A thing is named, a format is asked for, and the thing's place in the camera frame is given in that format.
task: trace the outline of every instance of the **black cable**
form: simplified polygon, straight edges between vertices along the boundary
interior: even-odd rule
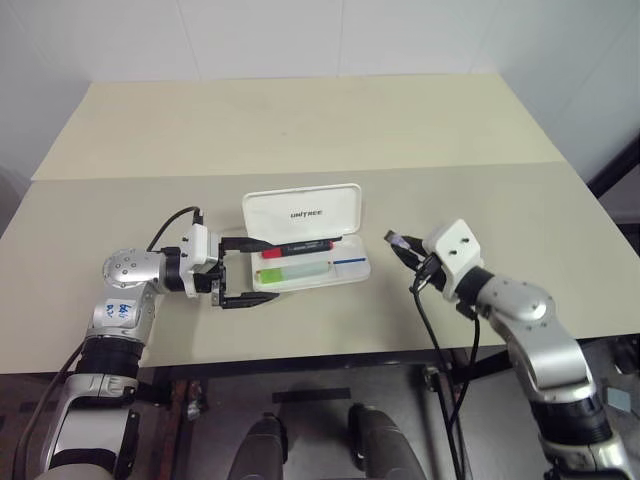
[[[460,465],[458,464],[458,454],[456,451],[456,444],[453,439],[453,432],[447,426],[449,422],[449,414],[447,413],[447,401],[444,398],[444,393],[442,392],[442,385],[438,380],[436,385],[434,386],[436,393],[438,394],[438,400],[440,401],[440,410],[442,411],[442,419],[445,424],[445,431],[447,432],[447,441],[449,442],[449,450],[451,451],[451,458],[454,460],[453,469],[455,470],[456,478],[458,480],[464,479],[464,473],[460,470]]]
[[[149,244],[149,246],[147,247],[147,252],[150,252],[151,250],[153,250],[153,247],[155,247],[156,243],[158,243],[158,240],[160,240],[160,237],[162,236],[162,234],[164,233],[164,231],[169,227],[169,225],[171,225],[174,220],[182,215],[184,215],[185,213],[188,212],[193,212],[193,223],[199,223],[202,225],[202,216],[200,215],[200,208],[199,207],[187,207],[187,208],[183,208],[182,210],[177,211],[176,213],[174,213],[173,215],[171,215],[166,222],[164,222],[164,224],[160,227],[160,230],[158,230],[158,233],[156,233],[155,237],[153,237],[153,240],[151,240],[151,243]]]
[[[42,410],[44,409],[45,405],[47,404],[47,401],[51,397],[51,394],[55,390],[56,386],[58,385],[58,383],[60,383],[60,380],[62,380],[62,378],[65,376],[65,374],[67,373],[67,370],[69,370],[69,368],[71,367],[71,364],[73,363],[73,361],[78,357],[78,355],[80,355],[80,352],[82,351],[82,346],[83,345],[84,345],[84,342],[81,343],[78,346],[78,348],[75,349],[75,351],[71,354],[71,356],[64,363],[62,368],[58,371],[58,373],[56,373],[55,377],[53,377],[53,380],[51,380],[51,383],[49,383],[49,385],[47,385],[47,388],[44,391],[44,393],[42,394],[42,397],[40,397],[40,401],[38,401],[38,405],[36,405],[36,409],[33,411],[33,414],[31,415],[31,418],[29,419],[29,423],[27,423],[27,426],[25,427],[24,431],[22,432],[22,435],[20,436],[20,440],[18,441],[18,445],[16,446],[16,451],[15,451],[15,453],[13,455],[13,470],[12,470],[12,474],[11,474],[11,478],[13,480],[25,480],[26,479],[26,476],[27,476],[27,449],[28,449],[28,446],[29,446],[29,439],[31,438],[31,434],[33,433],[33,429],[36,426],[36,422],[38,421],[38,417],[40,417],[40,414],[42,413]]]
[[[422,272],[418,271],[416,274],[416,278],[413,281],[413,286],[411,288],[411,293],[413,293],[413,300],[415,301],[416,304],[416,308],[418,309],[418,313],[420,314],[420,318],[422,318],[422,322],[424,323],[424,326],[427,329],[427,333],[429,334],[429,338],[431,339],[431,343],[433,344],[433,347],[436,351],[436,355],[438,356],[438,361],[440,363],[440,370],[442,371],[442,373],[445,375],[445,378],[447,380],[447,386],[449,388],[449,393],[451,394],[451,399],[453,402],[455,402],[455,396],[454,396],[454,386],[453,386],[453,378],[451,377],[451,373],[449,372],[449,369],[447,368],[447,363],[445,361],[444,355],[442,354],[442,350],[440,349],[440,344],[438,343],[438,339],[436,338],[436,334],[433,331],[433,327],[431,326],[431,322],[429,322],[429,318],[427,317],[427,314],[424,311],[424,308],[422,306],[422,302],[420,301],[420,283],[422,281]],[[444,397],[441,398],[441,402],[440,402],[440,408],[442,409],[442,414],[444,416],[444,423],[445,423],[445,430],[447,432],[447,439],[449,440],[449,451],[451,452],[451,459],[453,461],[453,468],[455,470],[456,473],[456,478],[458,480],[462,480],[464,479],[465,473],[464,472],[464,467],[460,467],[460,459],[458,456],[458,452],[456,449],[456,445],[455,442],[453,440],[453,429],[451,428],[452,426],[449,423],[449,414],[447,413],[447,409],[446,409],[446,402],[444,401]],[[465,464],[464,461],[464,445],[463,445],[463,438],[462,438],[462,429],[460,428],[460,423],[458,422],[458,443],[460,444],[460,449],[462,451],[462,464]]]
[[[460,395],[458,395],[458,400],[456,401],[455,407],[453,408],[453,413],[451,414],[451,418],[449,420],[449,425],[451,426],[455,425],[456,420],[458,420],[460,408],[462,408],[462,402],[464,401],[464,397],[467,394],[469,383],[471,383],[473,367],[476,364],[476,357],[478,356],[478,346],[480,344],[480,320],[478,319],[477,315],[475,316],[473,323],[473,346],[471,347],[471,357],[469,358],[469,365],[467,367],[467,371],[469,372],[469,374],[467,375],[467,379],[462,385],[462,390],[460,390]]]

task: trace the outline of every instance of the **floor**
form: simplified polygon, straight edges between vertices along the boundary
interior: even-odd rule
[[[483,349],[482,353],[488,355],[494,350]],[[631,393],[635,413],[612,407],[607,410],[640,473],[640,379],[615,371],[606,341],[594,342],[584,351],[601,389],[613,386]],[[13,448],[44,386],[45,381],[38,377],[0,376],[0,478],[10,477]],[[286,392],[309,390],[322,395],[327,389],[338,398],[285,402],[274,398],[291,400]],[[176,479],[225,479],[246,431],[264,412],[280,416],[288,429],[290,451],[285,478],[362,478],[348,449],[347,411],[354,402],[376,406],[393,418],[428,478],[453,478],[437,396],[425,388],[416,367],[244,375],[211,379],[207,390],[210,410],[183,430]],[[52,407],[53,403],[32,437],[30,478],[37,471],[37,455]],[[151,444],[162,411],[139,402],[134,408],[142,413],[142,438],[131,478],[146,480],[154,464]],[[471,384],[462,422],[473,478],[542,478],[547,463],[512,371]]]

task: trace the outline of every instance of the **sticker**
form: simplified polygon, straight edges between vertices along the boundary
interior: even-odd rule
[[[103,327],[127,327],[136,326],[136,301],[119,300],[109,298],[104,302]]]

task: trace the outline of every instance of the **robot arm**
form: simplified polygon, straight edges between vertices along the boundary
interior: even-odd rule
[[[619,435],[606,418],[578,343],[558,321],[542,288],[493,275],[462,220],[420,242],[389,232],[394,251],[460,312],[486,318],[509,358],[553,465],[551,478],[634,478]]]
[[[148,342],[159,295],[182,291],[188,297],[211,293],[212,305],[251,307],[274,293],[226,295],[223,257],[229,250],[273,248],[251,238],[220,238],[197,222],[180,246],[160,251],[124,249],[103,267],[102,300],[87,329],[82,357],[65,382],[41,454],[42,479],[126,478],[135,459],[139,414],[127,408],[135,399],[138,362]],[[97,472],[89,477],[87,472]]]

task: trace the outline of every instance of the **white wall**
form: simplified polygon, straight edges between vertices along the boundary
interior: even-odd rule
[[[20,195],[87,80],[498,71],[588,180],[640,128],[639,4],[0,0],[0,168]]]

